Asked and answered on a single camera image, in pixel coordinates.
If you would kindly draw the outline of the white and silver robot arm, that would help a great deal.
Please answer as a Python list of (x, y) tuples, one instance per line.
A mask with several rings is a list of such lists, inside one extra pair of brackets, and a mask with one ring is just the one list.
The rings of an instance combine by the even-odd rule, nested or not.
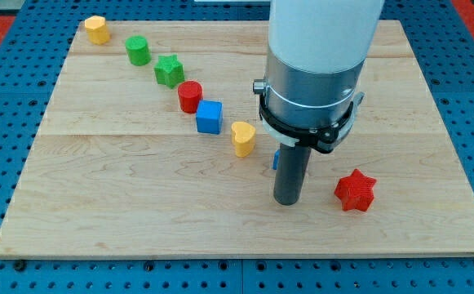
[(264, 78), (256, 80), (264, 128), (290, 147), (328, 154), (348, 135), (363, 95), (357, 80), (383, 0), (272, 0)]

